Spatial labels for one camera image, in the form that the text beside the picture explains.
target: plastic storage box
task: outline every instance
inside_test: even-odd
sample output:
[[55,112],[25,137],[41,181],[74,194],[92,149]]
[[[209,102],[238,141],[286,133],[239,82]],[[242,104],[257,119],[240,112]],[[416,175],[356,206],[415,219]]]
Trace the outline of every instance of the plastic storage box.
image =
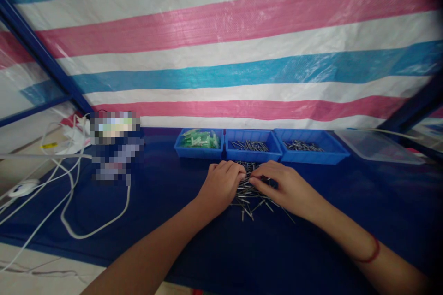
[[[242,151],[232,144],[237,142],[265,142],[269,152]],[[234,161],[266,162],[270,160],[278,161],[281,157],[280,145],[275,134],[271,130],[242,130],[226,129],[225,137],[226,158]]]
[[356,154],[366,160],[420,165],[425,161],[382,133],[368,130],[334,130]]
[[207,128],[201,128],[201,130],[213,130],[218,138],[220,138],[220,148],[219,149],[208,149],[208,148],[202,148],[202,147],[182,147],[181,142],[183,141],[184,137],[182,136],[183,133],[187,132],[188,130],[191,130],[193,128],[183,128],[183,130],[180,132],[180,135],[177,137],[177,140],[175,141],[174,149],[177,151],[177,154],[179,158],[196,158],[196,159],[213,159],[213,160],[221,160],[222,159],[222,152],[223,152],[223,146],[225,142],[225,136],[223,134],[223,129],[207,129]]
[[[324,130],[274,129],[274,132],[283,151],[281,161],[336,165],[350,155],[334,137]],[[290,142],[292,140],[315,143],[324,152],[288,150],[283,142]]]

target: red string bracelet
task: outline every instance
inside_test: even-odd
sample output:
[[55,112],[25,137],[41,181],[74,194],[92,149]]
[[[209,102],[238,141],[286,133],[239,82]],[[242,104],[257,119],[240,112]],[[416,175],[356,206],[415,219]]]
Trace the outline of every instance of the red string bracelet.
[[354,259],[355,261],[360,262],[360,263],[371,263],[375,258],[378,257],[378,254],[380,253],[380,242],[378,241],[378,239],[374,235],[371,234],[371,236],[374,239],[375,245],[376,245],[374,253],[371,255],[371,257],[369,257],[366,260]]

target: finger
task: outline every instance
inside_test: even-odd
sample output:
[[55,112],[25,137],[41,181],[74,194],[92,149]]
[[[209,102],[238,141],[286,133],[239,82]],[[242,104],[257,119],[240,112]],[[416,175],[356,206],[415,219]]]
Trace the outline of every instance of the finger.
[[275,190],[273,187],[267,185],[263,181],[257,179],[256,177],[251,177],[249,179],[249,183],[252,184],[254,187],[256,187],[258,191],[265,194],[266,196],[268,196],[270,199],[272,199],[274,201],[277,200],[278,196],[280,195],[280,193],[277,190]]
[[208,174],[212,173],[213,170],[218,166],[218,164],[210,164],[208,169]]
[[226,164],[226,161],[224,160],[220,161],[220,163],[216,166],[216,169],[222,168],[224,164]]
[[232,165],[229,167],[229,170],[230,169],[235,169],[238,173],[245,173],[246,174],[246,169],[242,165],[237,164],[237,163],[232,163]]
[[283,164],[280,164],[276,161],[270,160],[266,163],[260,164],[259,167],[261,166],[268,166],[268,167],[274,167],[274,168],[280,168],[280,167],[285,167]]
[[230,181],[234,181],[239,174],[244,175],[243,178],[246,176],[245,168],[239,164],[233,164],[226,173]]
[[239,187],[240,181],[243,180],[246,177],[246,174],[239,173],[237,174],[237,177],[235,178],[234,185],[231,188],[231,196],[234,197],[235,193],[237,192],[237,188]]
[[264,164],[251,173],[251,177],[270,177],[278,181],[281,171],[273,166]]
[[227,172],[228,169],[229,169],[233,164],[234,164],[234,162],[233,162],[232,160],[230,160],[230,161],[228,161],[228,162],[225,161],[225,163],[224,163],[223,165],[221,165],[219,168],[220,168],[221,171],[225,171],[225,172]]

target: pile of metal pins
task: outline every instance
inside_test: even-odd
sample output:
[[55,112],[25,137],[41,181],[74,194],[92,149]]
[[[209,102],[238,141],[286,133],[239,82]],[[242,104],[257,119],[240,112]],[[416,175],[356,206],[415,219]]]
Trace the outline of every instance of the pile of metal pins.
[[306,143],[304,141],[292,140],[292,142],[283,142],[290,151],[312,151],[324,152],[316,143]]
[[245,150],[245,151],[261,151],[268,152],[269,149],[266,146],[265,142],[251,142],[251,141],[231,141],[232,145],[237,148],[237,150]]
[[[245,214],[254,221],[254,211],[259,207],[267,207],[271,212],[274,212],[274,209],[277,207],[281,208],[292,220],[292,222],[295,223],[295,221],[283,207],[275,203],[268,196],[263,195],[249,183],[251,173],[258,168],[259,164],[247,163],[243,161],[237,161],[237,164],[242,165],[246,169],[246,177],[240,182],[234,202],[232,202],[231,205],[241,207],[241,221],[245,220]],[[271,179],[262,177],[261,180],[268,185],[271,185]]]

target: green plastic part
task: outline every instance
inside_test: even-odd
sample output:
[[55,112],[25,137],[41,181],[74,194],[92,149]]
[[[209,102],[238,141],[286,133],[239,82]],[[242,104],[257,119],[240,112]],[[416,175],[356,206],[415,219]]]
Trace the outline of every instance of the green plastic part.
[[182,136],[181,146],[186,148],[220,148],[220,139],[213,130],[191,129]]

